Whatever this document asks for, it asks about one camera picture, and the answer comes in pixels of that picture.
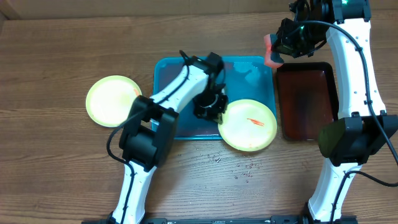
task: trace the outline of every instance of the wooden tabletop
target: wooden tabletop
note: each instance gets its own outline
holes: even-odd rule
[[[160,59],[178,56],[180,49],[189,55],[264,55],[263,36],[290,16],[6,21],[0,35],[0,223],[80,223],[114,210],[124,168],[106,153],[111,130],[95,124],[85,109],[96,81],[124,75],[150,96]],[[398,11],[373,11],[374,69],[389,114],[398,114],[396,21]],[[312,58],[294,60],[314,61],[334,66],[328,46]],[[117,142],[113,148],[120,154]],[[398,147],[397,135],[392,142]],[[259,168],[246,168],[252,163]],[[175,141],[166,165],[154,175],[146,211],[165,218],[299,214],[314,193],[322,163],[316,142],[286,141],[281,130],[271,146],[254,154],[223,141]],[[252,177],[242,175],[247,171]],[[386,147],[363,171],[398,180]],[[397,210],[397,189],[361,176],[343,207],[360,223],[396,223]]]

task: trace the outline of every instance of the teal tray surface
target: teal tray surface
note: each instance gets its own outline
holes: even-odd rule
[[[276,117],[274,84],[272,69],[264,65],[260,56],[226,56],[225,92],[229,103],[236,100],[250,99],[266,105]],[[160,60],[155,66],[154,94],[165,88],[181,72],[183,59],[170,57]],[[217,78],[220,83],[224,76],[222,71]],[[181,111],[175,139],[182,140],[220,140],[221,136],[215,122],[198,119],[193,115],[193,102]]]

